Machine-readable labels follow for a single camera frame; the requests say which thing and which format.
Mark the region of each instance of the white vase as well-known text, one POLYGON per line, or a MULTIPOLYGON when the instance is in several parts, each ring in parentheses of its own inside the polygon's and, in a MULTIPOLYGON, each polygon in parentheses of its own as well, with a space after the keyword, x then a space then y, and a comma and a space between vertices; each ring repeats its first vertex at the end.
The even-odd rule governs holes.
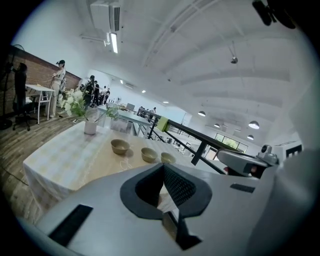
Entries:
POLYGON ((84 125, 84 133, 88 135, 94 135, 97 132, 97 125, 98 122, 90 122, 90 121, 85 121, 84 125))

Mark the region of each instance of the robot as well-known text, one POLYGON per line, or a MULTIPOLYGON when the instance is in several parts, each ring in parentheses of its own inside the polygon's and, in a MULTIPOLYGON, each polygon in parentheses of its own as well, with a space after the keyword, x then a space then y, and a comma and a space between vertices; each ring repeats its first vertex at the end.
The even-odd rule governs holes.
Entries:
POLYGON ((312 209, 319 156, 304 150, 279 165, 267 145, 257 157, 219 151, 238 175, 150 164, 96 179, 36 226, 20 224, 51 255, 268 255, 312 209), (252 165, 260 177, 249 176, 252 165), (169 212, 157 209, 163 184, 176 205, 169 212))

